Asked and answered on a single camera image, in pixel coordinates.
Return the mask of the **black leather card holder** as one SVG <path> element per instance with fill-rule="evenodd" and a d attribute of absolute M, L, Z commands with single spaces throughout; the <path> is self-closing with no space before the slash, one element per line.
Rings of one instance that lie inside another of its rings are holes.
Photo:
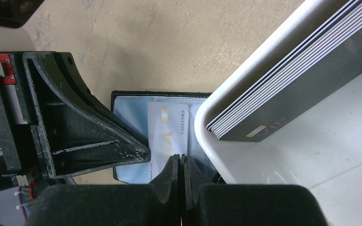
<path fill-rule="evenodd" d="M 194 120 L 199 107 L 210 93 L 113 91 L 112 111 L 121 121 L 148 139 L 148 102 L 169 102 L 189 106 L 188 150 L 185 155 L 194 160 L 201 172 L 218 183 L 220 174 L 199 145 L 194 129 Z M 149 163 L 117 166 L 114 178 L 128 184 L 147 184 L 150 180 Z"/>

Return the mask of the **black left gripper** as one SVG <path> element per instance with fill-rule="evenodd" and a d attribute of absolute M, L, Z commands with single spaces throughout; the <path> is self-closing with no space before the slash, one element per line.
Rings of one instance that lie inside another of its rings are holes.
<path fill-rule="evenodd" d="M 0 191 L 148 162 L 148 141 L 95 96 L 68 52 L 0 52 Z"/>

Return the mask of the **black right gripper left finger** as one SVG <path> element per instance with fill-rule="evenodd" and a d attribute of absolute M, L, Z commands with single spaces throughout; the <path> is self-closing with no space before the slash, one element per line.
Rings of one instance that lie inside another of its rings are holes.
<path fill-rule="evenodd" d="M 56 185 L 43 191 L 27 226 L 178 226 L 180 157 L 144 185 Z"/>

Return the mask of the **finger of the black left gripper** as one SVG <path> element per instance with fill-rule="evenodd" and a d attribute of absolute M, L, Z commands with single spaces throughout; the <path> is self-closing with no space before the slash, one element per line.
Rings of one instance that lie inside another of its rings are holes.
<path fill-rule="evenodd" d="M 74 62 L 73 56 L 69 52 L 54 52 L 53 56 L 56 63 L 60 69 L 63 69 L 62 72 L 67 83 L 71 86 L 73 91 L 83 100 L 89 107 L 104 117 L 106 120 L 109 120 L 116 124 L 118 127 L 125 130 L 129 135 L 137 139 L 143 145 L 148 145 L 148 140 L 140 135 L 137 131 L 128 126 L 125 122 L 121 121 L 117 116 L 115 116 L 107 107 L 105 107 L 94 95 L 91 94 L 90 89 L 85 84 L 82 79 L 76 64 Z"/>

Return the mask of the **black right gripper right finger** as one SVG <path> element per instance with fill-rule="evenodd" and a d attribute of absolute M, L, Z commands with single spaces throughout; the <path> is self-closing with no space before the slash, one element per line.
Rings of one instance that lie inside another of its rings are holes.
<path fill-rule="evenodd" d="M 184 226 L 326 226 L 312 193 L 298 185 L 216 184 L 181 157 Z"/>

